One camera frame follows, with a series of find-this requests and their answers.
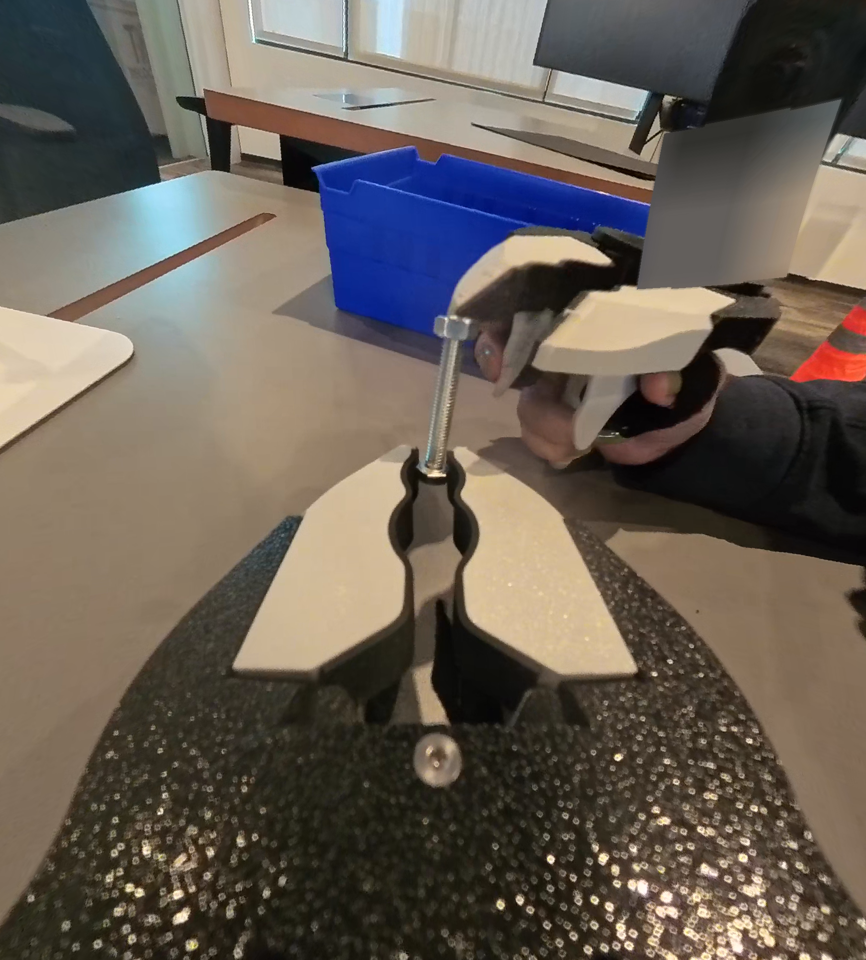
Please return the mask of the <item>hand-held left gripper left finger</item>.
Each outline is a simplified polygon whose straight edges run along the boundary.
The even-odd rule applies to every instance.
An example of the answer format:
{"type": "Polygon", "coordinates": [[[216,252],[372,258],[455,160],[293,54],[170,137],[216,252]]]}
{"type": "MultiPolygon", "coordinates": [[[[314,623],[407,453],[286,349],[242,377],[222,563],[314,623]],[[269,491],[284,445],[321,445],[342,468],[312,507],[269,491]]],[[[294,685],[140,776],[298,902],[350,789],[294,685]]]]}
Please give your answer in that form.
{"type": "Polygon", "coordinates": [[[301,519],[236,654],[235,674],[340,687],[362,704],[413,663],[415,450],[332,486],[301,519]]]}

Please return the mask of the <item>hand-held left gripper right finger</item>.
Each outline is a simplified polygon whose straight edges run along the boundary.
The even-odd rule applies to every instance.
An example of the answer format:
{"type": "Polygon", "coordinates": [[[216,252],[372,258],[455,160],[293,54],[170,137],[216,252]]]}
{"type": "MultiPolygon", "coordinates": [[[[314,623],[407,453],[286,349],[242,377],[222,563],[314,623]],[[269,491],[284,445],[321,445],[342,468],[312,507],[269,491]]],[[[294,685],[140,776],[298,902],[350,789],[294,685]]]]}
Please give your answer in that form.
{"type": "Polygon", "coordinates": [[[502,724],[534,690],[560,703],[575,685],[638,667],[560,512],[465,447],[448,457],[459,552],[448,627],[448,715],[502,724]]]}

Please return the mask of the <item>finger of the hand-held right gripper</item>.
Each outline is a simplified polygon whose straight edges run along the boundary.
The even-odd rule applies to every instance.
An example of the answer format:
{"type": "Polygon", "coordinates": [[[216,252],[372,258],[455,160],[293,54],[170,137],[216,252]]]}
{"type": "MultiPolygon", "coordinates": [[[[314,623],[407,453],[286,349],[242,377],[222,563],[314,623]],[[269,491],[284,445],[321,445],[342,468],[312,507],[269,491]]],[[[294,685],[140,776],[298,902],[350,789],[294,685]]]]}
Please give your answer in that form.
{"type": "Polygon", "coordinates": [[[463,274],[452,294],[452,314],[478,326],[520,313],[558,315],[581,295],[614,289],[620,281],[620,267],[591,234],[521,229],[463,274]]]}
{"type": "Polygon", "coordinates": [[[519,311],[513,317],[494,395],[537,370],[568,379],[580,397],[590,380],[617,390],[640,375],[685,367],[712,331],[714,316],[734,297],[709,289],[618,287],[579,294],[559,311],[519,311]]]}

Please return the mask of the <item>silver threaded bolt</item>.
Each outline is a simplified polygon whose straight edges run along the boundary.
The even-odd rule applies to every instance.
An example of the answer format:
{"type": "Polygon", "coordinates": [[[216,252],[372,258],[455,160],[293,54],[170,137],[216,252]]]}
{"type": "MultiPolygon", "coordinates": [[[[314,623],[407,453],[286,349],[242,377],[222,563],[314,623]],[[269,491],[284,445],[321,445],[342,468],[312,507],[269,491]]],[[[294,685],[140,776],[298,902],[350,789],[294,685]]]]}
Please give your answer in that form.
{"type": "Polygon", "coordinates": [[[444,337],[425,449],[417,465],[419,472],[431,483],[443,482],[447,477],[448,443],[462,366],[463,340],[444,337]]]}

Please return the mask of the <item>person's right forearm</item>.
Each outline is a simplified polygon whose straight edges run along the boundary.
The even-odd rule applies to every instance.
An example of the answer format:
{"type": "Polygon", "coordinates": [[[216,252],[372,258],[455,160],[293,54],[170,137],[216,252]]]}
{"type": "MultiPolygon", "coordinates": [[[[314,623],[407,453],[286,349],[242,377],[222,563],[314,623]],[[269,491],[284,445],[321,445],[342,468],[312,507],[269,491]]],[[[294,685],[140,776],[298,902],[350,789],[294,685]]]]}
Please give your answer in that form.
{"type": "Polygon", "coordinates": [[[729,377],[701,413],[603,455],[629,488],[866,561],[866,381],[729,377]]]}

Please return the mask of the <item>person's right hand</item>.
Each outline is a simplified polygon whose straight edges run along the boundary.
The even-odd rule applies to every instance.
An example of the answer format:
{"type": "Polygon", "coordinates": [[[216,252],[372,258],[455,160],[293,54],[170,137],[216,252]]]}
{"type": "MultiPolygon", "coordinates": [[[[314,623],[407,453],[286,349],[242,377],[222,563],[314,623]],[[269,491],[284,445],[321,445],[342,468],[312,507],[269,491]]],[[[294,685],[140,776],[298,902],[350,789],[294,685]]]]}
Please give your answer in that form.
{"type": "MultiPolygon", "coordinates": [[[[699,435],[712,418],[716,401],[728,381],[722,366],[718,382],[703,407],[688,419],[669,428],[601,445],[604,459],[613,465],[639,467],[656,462],[685,446],[699,435]]],[[[639,378],[639,393],[649,403],[669,407],[682,382],[678,371],[645,374],[639,378]]],[[[573,411],[561,398],[563,387],[551,375],[520,392],[517,414],[526,447],[558,469],[577,460],[581,453],[573,443],[573,411]]]]}

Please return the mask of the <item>blue plastic bin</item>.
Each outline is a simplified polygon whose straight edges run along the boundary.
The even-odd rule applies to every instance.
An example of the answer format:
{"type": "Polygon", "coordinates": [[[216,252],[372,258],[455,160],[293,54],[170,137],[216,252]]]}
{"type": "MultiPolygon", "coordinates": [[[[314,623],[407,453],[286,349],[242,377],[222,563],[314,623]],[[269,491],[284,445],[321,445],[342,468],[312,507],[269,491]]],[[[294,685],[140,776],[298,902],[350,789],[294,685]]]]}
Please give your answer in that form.
{"type": "Polygon", "coordinates": [[[643,236],[645,202],[402,147],[314,169],[338,309],[431,334],[465,271],[524,227],[643,236]]]}

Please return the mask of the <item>grey wood-edged table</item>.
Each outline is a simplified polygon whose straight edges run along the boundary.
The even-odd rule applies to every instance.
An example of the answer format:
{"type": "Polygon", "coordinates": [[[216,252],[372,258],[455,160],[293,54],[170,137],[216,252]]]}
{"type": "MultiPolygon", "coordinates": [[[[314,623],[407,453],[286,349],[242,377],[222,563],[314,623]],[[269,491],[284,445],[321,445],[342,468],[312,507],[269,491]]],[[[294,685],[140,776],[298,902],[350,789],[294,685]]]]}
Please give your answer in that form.
{"type": "Polygon", "coordinates": [[[413,147],[427,162],[451,155],[639,202],[652,196],[653,186],[640,177],[495,132],[512,130],[515,117],[469,103],[428,100],[351,110],[310,89],[214,84],[203,97],[209,117],[243,130],[356,154],[413,147]]]}

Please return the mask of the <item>white framed window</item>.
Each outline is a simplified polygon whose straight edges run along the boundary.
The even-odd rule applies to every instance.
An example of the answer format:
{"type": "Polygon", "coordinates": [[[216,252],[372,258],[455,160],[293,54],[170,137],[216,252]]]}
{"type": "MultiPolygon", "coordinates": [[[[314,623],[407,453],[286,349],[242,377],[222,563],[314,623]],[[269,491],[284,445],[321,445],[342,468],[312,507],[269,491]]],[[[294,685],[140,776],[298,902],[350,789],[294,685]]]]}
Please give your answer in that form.
{"type": "Polygon", "coordinates": [[[631,121],[644,90],[534,65],[541,1],[252,1],[255,42],[631,121]]]}

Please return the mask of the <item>black computer monitor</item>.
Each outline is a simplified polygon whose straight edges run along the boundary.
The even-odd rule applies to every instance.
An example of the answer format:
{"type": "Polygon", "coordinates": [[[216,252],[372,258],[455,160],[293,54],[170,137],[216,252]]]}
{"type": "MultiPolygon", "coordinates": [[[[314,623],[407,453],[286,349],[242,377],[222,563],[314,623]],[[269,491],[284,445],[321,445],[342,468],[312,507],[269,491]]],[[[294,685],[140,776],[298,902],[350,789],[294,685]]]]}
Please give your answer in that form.
{"type": "Polygon", "coordinates": [[[628,149],[596,147],[551,126],[474,126],[652,183],[657,164],[641,153],[655,121],[661,133],[703,125],[750,6],[745,1],[548,2],[535,65],[646,92],[628,149]]]}

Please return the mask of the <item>white stand base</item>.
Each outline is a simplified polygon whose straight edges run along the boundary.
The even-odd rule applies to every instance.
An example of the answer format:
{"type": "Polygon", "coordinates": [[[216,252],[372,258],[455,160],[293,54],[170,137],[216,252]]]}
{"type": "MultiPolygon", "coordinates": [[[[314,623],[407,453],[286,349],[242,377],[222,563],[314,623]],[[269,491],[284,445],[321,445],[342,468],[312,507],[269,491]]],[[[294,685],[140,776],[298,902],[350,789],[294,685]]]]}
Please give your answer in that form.
{"type": "Polygon", "coordinates": [[[133,355],[121,333],[0,306],[0,452],[133,355]]]}

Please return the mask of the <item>dark office chair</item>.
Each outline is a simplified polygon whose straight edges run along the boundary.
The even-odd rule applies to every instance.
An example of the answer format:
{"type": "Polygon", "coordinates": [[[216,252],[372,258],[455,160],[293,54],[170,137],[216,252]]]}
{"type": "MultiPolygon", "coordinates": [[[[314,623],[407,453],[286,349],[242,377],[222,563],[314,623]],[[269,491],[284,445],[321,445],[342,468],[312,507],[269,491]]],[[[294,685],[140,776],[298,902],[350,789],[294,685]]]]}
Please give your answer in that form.
{"type": "Polygon", "coordinates": [[[87,2],[0,2],[0,225],[158,184],[153,139],[87,2]]]}

